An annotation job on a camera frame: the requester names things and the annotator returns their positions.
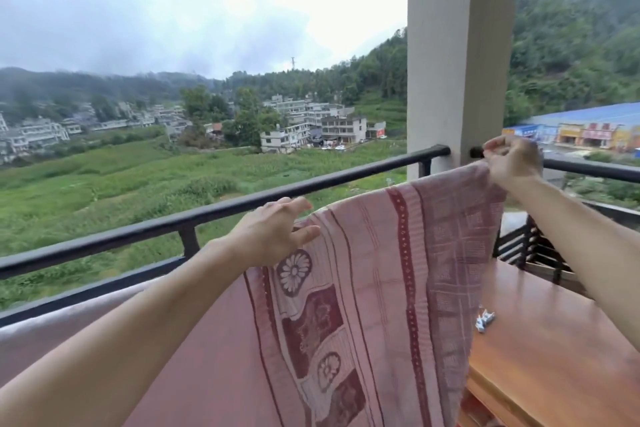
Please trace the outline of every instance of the red sign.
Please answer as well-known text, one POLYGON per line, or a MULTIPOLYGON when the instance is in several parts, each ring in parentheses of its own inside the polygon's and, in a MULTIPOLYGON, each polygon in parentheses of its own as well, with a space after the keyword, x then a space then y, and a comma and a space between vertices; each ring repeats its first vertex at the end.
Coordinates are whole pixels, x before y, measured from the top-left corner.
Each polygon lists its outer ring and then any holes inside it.
POLYGON ((594 140, 611 140, 612 135, 611 130, 583 130, 582 138, 583 139, 594 139, 594 140))

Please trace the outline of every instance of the forearm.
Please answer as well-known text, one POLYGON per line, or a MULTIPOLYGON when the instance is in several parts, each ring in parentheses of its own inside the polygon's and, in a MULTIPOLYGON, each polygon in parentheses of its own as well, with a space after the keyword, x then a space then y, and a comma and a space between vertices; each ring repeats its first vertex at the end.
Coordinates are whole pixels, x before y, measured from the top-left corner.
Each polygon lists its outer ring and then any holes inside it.
POLYGON ((200 253, 0 390, 0 426, 121 426, 213 302, 240 275, 228 241, 200 253))
POLYGON ((541 178, 509 189, 613 323, 640 350, 640 234, 541 178))

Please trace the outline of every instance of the black metal fence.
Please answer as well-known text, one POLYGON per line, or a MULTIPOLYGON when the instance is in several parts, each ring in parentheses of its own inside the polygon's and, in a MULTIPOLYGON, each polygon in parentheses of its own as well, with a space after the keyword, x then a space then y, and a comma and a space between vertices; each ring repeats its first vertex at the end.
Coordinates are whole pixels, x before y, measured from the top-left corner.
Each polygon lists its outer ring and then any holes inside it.
MULTIPOLYGON (((165 275, 180 266, 200 249, 195 228, 203 223, 251 210, 269 201, 276 201, 283 196, 301 196, 397 169, 398 167, 404 167, 405 165, 419 164, 420 176, 426 176, 430 173, 432 159, 439 156, 448 156, 450 153, 449 147, 436 145, 422 151, 352 167, 345 171, 334 172, 306 181, 257 192, 249 196, 229 199, 228 201, 157 218, 156 220, 136 223, 135 225, 58 243, 31 250, 30 252, 1 257, 0 280, 174 232, 180 235, 184 246, 184 254, 180 257, 173 257, 172 259, 143 266, 119 277, 102 280, 52 298, 9 309, 0 313, 0 327, 17 323, 24 319, 34 318, 47 312, 62 309, 63 307, 81 303, 165 275)), ((481 157, 482 149, 474 148, 472 156, 474 158, 481 157)), ((587 176, 640 183, 640 169, 636 167, 605 164, 566 158, 564 156, 545 158, 544 166, 548 169, 575 172, 587 176)), ((640 213, 638 212, 600 203, 587 204, 624 225, 640 225, 640 213)), ((552 280, 556 283, 561 281, 563 273, 571 273, 571 269, 567 266, 562 256, 557 253, 553 244, 540 232, 531 217, 527 219, 523 227, 500 237, 495 243, 493 254, 503 261, 522 269, 531 267, 532 264, 546 267, 552 271, 552 280)))

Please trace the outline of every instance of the forested hillside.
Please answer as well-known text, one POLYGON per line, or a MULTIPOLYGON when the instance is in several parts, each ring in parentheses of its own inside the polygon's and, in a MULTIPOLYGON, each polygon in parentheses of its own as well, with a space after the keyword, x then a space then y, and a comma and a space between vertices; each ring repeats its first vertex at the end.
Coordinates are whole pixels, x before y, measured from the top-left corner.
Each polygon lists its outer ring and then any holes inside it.
MULTIPOLYGON (((406 29, 368 55, 331 68, 265 75, 237 71, 226 80, 182 73, 96 76, 0 70, 1 110, 18 118, 34 101, 178 99, 182 87, 203 84, 232 98, 253 87, 260 98, 315 92, 326 101, 367 102, 384 116, 385 102, 397 114, 406 101, 406 29)), ((640 0, 517 0, 505 124, 533 115, 640 100, 640 0)))

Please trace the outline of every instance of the person's left hand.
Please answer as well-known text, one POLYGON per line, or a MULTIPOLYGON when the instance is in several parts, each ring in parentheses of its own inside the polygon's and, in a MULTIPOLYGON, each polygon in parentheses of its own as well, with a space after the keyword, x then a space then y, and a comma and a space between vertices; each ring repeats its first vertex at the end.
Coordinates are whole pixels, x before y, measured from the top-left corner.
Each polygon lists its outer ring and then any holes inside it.
POLYGON ((272 266, 320 235, 316 225, 293 231, 300 213, 313 206, 305 197, 283 197, 245 214, 225 237, 241 250, 244 268, 272 266))

